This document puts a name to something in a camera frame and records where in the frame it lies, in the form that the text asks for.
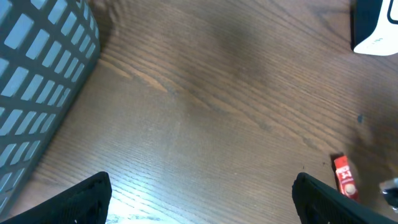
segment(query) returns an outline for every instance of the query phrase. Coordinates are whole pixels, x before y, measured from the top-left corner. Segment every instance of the gray basket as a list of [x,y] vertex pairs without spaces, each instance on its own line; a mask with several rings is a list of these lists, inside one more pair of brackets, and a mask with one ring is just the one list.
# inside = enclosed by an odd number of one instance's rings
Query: gray basket
[[0,0],[0,213],[4,216],[98,56],[84,0]]

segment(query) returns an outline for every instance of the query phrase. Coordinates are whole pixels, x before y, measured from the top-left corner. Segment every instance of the red wrapper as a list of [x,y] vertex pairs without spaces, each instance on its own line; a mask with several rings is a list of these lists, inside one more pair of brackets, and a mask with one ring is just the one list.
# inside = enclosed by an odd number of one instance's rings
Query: red wrapper
[[358,190],[356,189],[354,178],[349,170],[347,157],[341,156],[335,159],[335,165],[340,192],[350,199],[358,201]]

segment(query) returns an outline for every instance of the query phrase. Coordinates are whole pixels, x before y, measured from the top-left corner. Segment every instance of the wood grain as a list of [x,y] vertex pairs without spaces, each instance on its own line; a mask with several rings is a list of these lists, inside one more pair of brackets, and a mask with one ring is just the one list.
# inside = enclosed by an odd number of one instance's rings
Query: wood grain
[[335,187],[344,152],[396,220],[377,185],[398,174],[398,56],[354,54],[349,7],[95,1],[101,58],[11,215],[105,170],[108,223],[298,223],[295,176]]

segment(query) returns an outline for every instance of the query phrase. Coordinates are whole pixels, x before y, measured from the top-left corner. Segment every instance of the laundry basket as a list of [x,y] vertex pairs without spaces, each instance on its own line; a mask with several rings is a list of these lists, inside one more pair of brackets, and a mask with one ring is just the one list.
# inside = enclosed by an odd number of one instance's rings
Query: laundry basket
[[98,32],[84,0],[0,0],[0,215],[94,68]]

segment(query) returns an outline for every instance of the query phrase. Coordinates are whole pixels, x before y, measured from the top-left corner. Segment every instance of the brown wood tabletop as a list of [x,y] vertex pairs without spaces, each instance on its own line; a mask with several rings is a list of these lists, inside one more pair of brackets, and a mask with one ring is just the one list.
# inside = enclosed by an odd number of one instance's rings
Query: brown wood tabletop
[[299,223],[295,177],[336,187],[343,152],[361,203],[398,219],[378,189],[398,176],[398,56],[353,53],[349,1],[91,8],[101,57],[11,215],[104,170],[108,223]]

